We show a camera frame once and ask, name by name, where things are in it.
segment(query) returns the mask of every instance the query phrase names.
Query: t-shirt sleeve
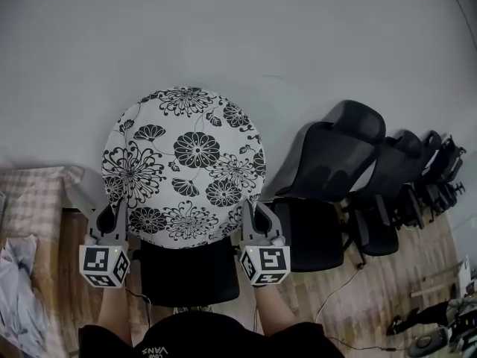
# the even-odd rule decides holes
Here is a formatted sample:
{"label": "t-shirt sleeve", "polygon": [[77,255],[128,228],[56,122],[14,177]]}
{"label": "t-shirt sleeve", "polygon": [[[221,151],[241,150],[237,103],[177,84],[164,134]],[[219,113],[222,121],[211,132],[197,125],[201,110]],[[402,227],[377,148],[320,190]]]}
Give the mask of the t-shirt sleeve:
{"label": "t-shirt sleeve", "polygon": [[323,326],[301,322],[271,336],[280,351],[290,357],[344,358],[338,348],[325,337]]}
{"label": "t-shirt sleeve", "polygon": [[78,331],[79,358],[131,357],[133,348],[116,334],[97,325]]}

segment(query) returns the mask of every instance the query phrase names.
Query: black and white round cover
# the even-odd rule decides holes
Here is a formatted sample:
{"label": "black and white round cover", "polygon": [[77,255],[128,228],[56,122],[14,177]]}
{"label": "black and white round cover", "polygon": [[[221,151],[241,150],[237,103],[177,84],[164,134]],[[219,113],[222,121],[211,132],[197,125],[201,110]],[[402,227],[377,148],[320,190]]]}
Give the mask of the black and white round cover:
{"label": "black and white round cover", "polygon": [[260,135],[244,111],[196,87],[158,90],[118,120],[103,153],[112,207],[128,206],[128,230],[165,248],[218,241],[241,227],[265,179]]}

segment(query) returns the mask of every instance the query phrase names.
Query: white cloth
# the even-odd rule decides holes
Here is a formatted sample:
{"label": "white cloth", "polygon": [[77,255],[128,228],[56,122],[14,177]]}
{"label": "white cloth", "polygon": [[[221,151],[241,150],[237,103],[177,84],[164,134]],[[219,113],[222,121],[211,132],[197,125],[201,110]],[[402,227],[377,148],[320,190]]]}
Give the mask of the white cloth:
{"label": "white cloth", "polygon": [[0,252],[0,328],[34,357],[44,353],[48,318],[38,291],[32,291],[37,238],[7,239]]}
{"label": "white cloth", "polygon": [[200,88],[158,90],[119,119],[103,153],[112,207],[128,231],[165,248],[216,242],[241,228],[265,179],[260,136],[244,111]]}

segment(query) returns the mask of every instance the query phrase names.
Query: plaid tablecloth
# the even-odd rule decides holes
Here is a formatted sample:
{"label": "plaid tablecloth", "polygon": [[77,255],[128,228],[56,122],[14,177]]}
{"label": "plaid tablecloth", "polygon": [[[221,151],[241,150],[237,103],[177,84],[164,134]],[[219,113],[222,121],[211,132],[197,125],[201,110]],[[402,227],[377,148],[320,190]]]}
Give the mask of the plaid tablecloth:
{"label": "plaid tablecloth", "polygon": [[[0,224],[0,244],[8,237],[35,235],[38,238],[32,285],[42,294],[49,326],[44,357],[66,357],[58,307],[58,245],[65,188],[79,183],[83,169],[74,166],[0,172],[0,191],[7,206]],[[0,334],[18,346],[13,336]]]}

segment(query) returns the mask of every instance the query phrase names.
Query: human arm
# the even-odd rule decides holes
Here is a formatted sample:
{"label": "human arm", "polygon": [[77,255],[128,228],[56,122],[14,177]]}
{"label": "human arm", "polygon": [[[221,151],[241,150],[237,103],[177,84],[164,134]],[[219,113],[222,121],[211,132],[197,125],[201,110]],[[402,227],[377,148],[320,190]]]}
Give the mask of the human arm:
{"label": "human arm", "polygon": [[300,320],[284,302],[276,285],[260,286],[254,290],[264,335],[272,336],[300,323]]}
{"label": "human arm", "polygon": [[132,346],[129,306],[125,286],[120,289],[104,289],[97,325],[108,329],[126,344]]}

